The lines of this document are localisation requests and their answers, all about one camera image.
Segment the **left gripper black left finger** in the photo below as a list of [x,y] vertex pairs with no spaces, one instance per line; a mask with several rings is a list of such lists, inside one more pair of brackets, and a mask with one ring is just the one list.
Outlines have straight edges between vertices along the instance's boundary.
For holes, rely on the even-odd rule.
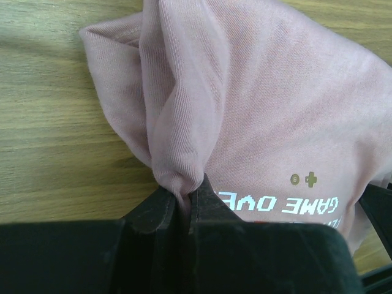
[[178,214],[158,188],[117,220],[1,225],[2,293],[178,293]]

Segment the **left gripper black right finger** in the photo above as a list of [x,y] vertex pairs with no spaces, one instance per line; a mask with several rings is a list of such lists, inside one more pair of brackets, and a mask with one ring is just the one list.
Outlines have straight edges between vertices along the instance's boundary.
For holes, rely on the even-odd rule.
[[208,178],[190,199],[185,293],[363,293],[337,230],[243,221]]

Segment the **pink printed t shirt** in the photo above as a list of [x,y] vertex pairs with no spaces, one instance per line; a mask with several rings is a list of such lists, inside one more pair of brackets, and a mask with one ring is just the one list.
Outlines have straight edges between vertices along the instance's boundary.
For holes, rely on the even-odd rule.
[[385,61],[279,1],[145,1],[80,36],[108,123],[183,214],[208,177],[245,221],[359,248],[359,199],[391,178]]

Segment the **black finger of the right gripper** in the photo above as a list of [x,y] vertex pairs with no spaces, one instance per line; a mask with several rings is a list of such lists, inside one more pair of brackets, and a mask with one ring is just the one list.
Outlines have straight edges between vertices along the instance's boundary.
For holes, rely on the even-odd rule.
[[387,188],[368,184],[359,203],[391,258],[391,183]]

